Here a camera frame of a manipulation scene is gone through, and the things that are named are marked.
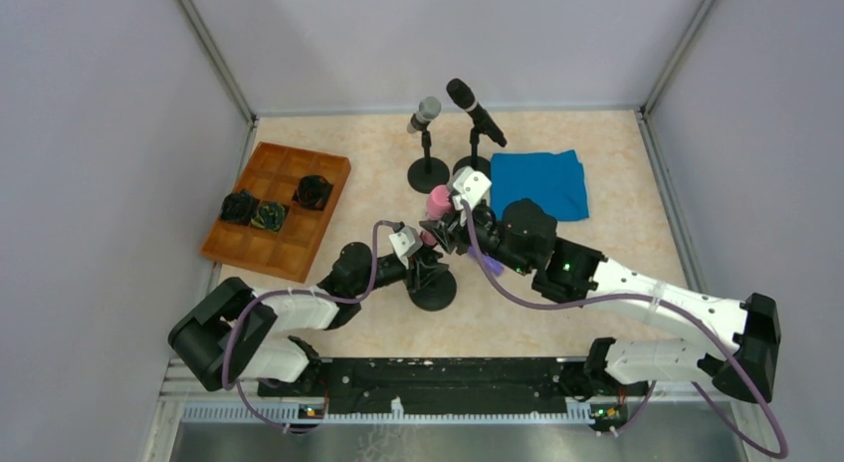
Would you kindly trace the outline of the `black mic stand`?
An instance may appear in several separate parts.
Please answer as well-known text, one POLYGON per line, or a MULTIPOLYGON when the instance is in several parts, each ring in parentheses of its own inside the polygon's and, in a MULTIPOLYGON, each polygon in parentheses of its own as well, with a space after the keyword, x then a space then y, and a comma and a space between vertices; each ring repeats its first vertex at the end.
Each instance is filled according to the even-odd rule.
POLYGON ((470 167, 475 171, 482 172, 487 178, 492 178, 491 163, 487 158, 479 156, 478 146, 481 135, 484 134, 482 130, 474 126, 470 131, 469 144, 470 154, 460 158, 452 167, 452 174, 456 175, 465 167, 470 167))
POLYGON ((450 306, 457 296, 457 280, 453 273, 446 272, 432 284, 414 295, 409 295, 411 302, 421 310, 437 312, 450 306))
POLYGON ((451 170, 442 159, 431 154, 432 137, 429 130, 421 131, 420 140, 423 156, 409 166, 407 180, 413 190, 428 194, 435 187, 449 181, 451 170))

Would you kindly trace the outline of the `pink microphone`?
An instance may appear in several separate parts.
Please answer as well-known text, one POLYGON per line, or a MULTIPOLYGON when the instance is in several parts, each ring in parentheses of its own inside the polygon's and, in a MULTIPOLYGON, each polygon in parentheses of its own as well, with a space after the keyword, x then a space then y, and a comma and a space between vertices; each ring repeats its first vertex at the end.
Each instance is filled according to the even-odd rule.
MULTIPOLYGON (((446 184, 434 187, 428 194, 424 221, 439 221, 444 215, 454 210, 451 192, 446 184)), ((427 230, 420 231, 423 243, 428 247, 436 247, 438 243, 434 236, 427 230)))

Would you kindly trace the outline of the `silver grey microphone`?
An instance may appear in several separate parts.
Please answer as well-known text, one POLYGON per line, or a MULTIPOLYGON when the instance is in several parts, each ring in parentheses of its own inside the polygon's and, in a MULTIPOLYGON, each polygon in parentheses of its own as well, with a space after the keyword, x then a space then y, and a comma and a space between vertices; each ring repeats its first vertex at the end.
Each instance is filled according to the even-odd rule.
POLYGON ((436 97, 426 97, 420 101, 417 111, 411 116, 406 130, 413 134, 428 129, 429 124, 436 119, 442 111, 442 104, 436 97))

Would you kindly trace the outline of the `black microphone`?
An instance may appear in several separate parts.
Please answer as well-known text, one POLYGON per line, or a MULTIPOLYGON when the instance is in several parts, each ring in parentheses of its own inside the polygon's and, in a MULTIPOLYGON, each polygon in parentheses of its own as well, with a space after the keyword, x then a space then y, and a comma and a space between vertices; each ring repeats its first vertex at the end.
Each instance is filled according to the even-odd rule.
POLYGON ((499 147, 507 146, 508 141, 504 132, 465 82, 459 78, 450 80, 446 86, 446 92, 453 103, 470 117, 474 127, 499 147))

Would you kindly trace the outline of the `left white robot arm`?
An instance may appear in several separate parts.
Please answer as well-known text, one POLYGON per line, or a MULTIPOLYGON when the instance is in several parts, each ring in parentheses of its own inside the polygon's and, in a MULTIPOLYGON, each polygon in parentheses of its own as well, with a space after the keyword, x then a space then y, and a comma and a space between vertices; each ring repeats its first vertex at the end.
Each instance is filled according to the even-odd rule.
POLYGON ((242 378, 307 386, 316 377, 319 357, 295 331, 339 329, 360 312, 359 299, 367 290, 397 283, 418 308, 447 308, 457 281, 440 258, 426 246, 406 263, 394 254, 374 258, 368 245, 352 242, 330 273, 307 289, 261 294, 231 277, 175 324, 167 342, 209 392, 242 378))

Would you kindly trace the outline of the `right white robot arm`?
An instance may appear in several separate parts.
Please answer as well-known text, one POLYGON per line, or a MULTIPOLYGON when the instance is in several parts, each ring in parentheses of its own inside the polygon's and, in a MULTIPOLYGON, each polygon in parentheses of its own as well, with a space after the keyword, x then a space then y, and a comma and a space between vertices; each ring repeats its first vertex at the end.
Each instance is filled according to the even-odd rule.
POLYGON ((589 355, 598 373, 614 381, 710 381, 737 400, 773 399, 781 328, 770 296, 719 298, 643 275, 558 237, 555 219, 529 199, 510 204, 501 217, 480 203, 470 214, 455 209, 421 225, 447 253, 475 249, 530 275, 544 311, 558 304, 616 312, 670 334, 661 341, 595 341, 589 355))

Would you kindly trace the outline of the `purple microphone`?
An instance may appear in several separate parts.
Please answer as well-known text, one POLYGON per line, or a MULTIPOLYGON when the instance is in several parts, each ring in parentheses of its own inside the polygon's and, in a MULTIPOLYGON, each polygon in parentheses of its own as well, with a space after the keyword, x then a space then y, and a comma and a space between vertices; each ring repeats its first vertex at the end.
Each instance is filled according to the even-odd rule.
POLYGON ((505 272, 505 267, 499 261, 476 251, 474 248, 470 248, 468 250, 468 254, 496 278, 501 277, 505 272))

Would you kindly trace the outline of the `blue folded cloth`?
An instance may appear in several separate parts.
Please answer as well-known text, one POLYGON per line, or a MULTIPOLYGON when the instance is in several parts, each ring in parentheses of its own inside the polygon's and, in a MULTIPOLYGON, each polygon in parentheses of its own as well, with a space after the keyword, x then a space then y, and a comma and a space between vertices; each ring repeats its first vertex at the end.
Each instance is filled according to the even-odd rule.
POLYGON ((562 222, 590 216, 584 166, 575 150, 560 153, 497 153, 491 160, 491 207, 505 208, 528 198, 562 222))

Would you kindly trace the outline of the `black bundle upper tray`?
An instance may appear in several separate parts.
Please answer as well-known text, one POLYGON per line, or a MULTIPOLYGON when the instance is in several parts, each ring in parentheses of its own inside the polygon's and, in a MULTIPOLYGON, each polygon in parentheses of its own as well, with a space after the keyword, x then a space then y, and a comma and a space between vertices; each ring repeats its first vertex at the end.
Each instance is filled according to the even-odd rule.
POLYGON ((332 190, 333 185, 324 176, 307 175, 300 179, 293 201, 307 210, 323 211, 332 190))

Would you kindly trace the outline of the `brown wooden compartment tray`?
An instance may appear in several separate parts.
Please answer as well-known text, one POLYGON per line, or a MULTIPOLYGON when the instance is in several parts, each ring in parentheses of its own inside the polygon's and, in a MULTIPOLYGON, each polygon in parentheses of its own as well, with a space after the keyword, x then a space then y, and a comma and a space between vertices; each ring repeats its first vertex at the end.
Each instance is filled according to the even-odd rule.
POLYGON ((350 161, 344 156, 258 143, 232 192, 248 189, 260 203, 272 201, 287 206, 289 214, 283 227, 273 233, 217 218, 201 246, 201 255, 216 263, 303 282, 350 171, 350 161), (300 179, 312 174, 324 176, 333 185, 323 211, 307 210, 293 201, 300 179))

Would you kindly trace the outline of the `green black bundle in tray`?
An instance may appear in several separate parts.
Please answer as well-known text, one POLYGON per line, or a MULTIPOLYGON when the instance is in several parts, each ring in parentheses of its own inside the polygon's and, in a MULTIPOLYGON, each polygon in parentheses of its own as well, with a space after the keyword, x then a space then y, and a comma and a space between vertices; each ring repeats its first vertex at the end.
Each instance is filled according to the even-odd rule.
POLYGON ((252 218, 250 226, 263 231, 278 233, 283 227, 289 214, 289 208, 281 203, 267 201, 260 203, 252 218))

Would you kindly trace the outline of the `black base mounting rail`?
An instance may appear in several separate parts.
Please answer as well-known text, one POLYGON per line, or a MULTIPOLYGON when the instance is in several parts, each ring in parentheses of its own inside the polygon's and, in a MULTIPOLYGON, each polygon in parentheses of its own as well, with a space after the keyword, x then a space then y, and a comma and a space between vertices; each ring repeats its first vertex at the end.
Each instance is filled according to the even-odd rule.
POLYGON ((641 395, 582 359, 559 357, 362 358, 321 360, 295 382, 258 386, 261 397, 311 397, 331 415, 387 413, 394 400, 410 415, 563 413, 592 397, 641 395))

